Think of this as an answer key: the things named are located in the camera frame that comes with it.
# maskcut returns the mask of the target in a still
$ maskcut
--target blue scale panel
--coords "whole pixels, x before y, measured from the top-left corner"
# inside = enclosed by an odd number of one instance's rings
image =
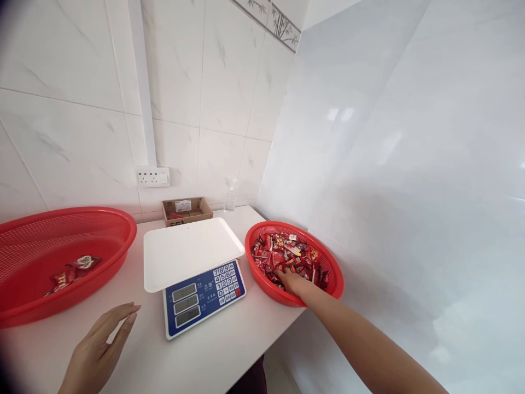
[[[169,286],[163,292],[167,339],[182,334],[246,295],[237,260]]]

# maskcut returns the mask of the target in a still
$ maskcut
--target decorative border tile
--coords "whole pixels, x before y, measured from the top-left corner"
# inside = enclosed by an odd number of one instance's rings
[[[266,22],[270,13],[270,0],[231,0],[237,4],[245,13],[266,28]]]
[[[293,52],[297,51],[301,31],[295,26],[275,4],[272,4],[270,18],[266,29],[271,32],[278,40],[290,48]]]
[[[297,51],[301,31],[270,0],[231,0],[250,18],[272,33],[293,53]]]

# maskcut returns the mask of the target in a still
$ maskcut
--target label on box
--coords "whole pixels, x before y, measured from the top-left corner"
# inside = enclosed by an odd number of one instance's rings
[[[175,202],[175,212],[191,211],[191,200],[182,200]]]

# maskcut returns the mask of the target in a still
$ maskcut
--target white wall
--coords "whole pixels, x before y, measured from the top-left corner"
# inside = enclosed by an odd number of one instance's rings
[[[310,0],[303,29],[306,30],[361,0]]]
[[[161,200],[254,202],[297,41],[276,38],[247,0],[144,0],[157,163],[169,188],[137,188],[146,165],[127,0],[29,0],[9,14],[0,56],[0,223],[45,210],[106,205],[138,222]],[[279,0],[301,25],[307,2]]]
[[[525,384],[524,17],[521,1],[363,0],[307,29],[257,203],[321,239],[342,300],[451,393]],[[307,181],[270,194],[291,149],[312,153],[294,157]],[[367,392],[309,312],[278,345],[304,394]]]

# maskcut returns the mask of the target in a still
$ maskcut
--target white countertop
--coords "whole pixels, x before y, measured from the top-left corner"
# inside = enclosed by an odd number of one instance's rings
[[[215,211],[242,243],[248,229],[264,219],[250,206]],[[270,299],[257,286],[246,256],[241,272],[247,294],[179,337],[167,341],[162,292],[144,290],[144,233],[163,221],[138,225],[126,262],[102,289],[50,318],[1,331],[8,365],[31,393],[56,393],[74,347],[108,309],[129,301],[142,304],[112,377],[103,393],[225,393],[301,315]]]

